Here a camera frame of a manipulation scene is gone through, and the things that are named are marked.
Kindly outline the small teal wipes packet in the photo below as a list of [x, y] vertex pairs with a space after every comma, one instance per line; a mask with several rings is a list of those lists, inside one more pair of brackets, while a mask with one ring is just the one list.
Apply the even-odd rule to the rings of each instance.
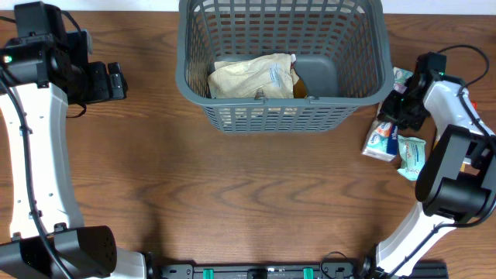
[[401, 158], [401, 166], [397, 172], [408, 179], [416, 181], [425, 165], [426, 141], [415, 137], [398, 137], [398, 151]]

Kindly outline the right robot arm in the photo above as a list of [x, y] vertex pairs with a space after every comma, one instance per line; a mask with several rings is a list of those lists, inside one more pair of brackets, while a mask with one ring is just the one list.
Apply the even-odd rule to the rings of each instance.
[[416, 180], [416, 204], [365, 260], [365, 278], [410, 276], [443, 236], [478, 226], [495, 210], [495, 134], [470, 102], [469, 84], [446, 73], [440, 50], [417, 58], [406, 86], [389, 94], [378, 118], [418, 130], [432, 117], [440, 138]]

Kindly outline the Kleenex pocket tissue multipack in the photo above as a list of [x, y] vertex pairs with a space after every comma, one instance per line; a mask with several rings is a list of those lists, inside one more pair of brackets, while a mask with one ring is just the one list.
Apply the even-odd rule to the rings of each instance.
[[[413, 76], [411, 71], [394, 67], [394, 87], [400, 94], [406, 91], [406, 81]], [[391, 122], [376, 118], [369, 129], [362, 154], [378, 160], [391, 162], [398, 154], [398, 127]]]

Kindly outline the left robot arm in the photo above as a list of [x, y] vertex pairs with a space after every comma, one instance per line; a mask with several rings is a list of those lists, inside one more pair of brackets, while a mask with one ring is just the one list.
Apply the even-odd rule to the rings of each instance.
[[14, 8], [17, 36], [1, 49], [1, 113], [9, 139], [14, 204], [1, 269], [15, 278], [149, 278], [144, 254], [121, 249], [108, 226], [86, 226], [67, 151], [70, 105], [123, 100], [117, 63], [90, 62], [89, 32], [43, 2]]

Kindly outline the brown Partake cookie bag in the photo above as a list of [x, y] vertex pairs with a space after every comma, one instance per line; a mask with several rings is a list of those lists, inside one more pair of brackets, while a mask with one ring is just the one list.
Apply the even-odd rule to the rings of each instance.
[[305, 84], [299, 76], [294, 78], [293, 93], [294, 98], [306, 98], [308, 95]]

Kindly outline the plain beige pouch bag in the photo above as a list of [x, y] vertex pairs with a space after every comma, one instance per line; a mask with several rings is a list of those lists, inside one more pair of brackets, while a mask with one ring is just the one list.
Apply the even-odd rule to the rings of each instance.
[[252, 60], [218, 61], [208, 76], [213, 98], [293, 98], [299, 76], [294, 54], [274, 53]]

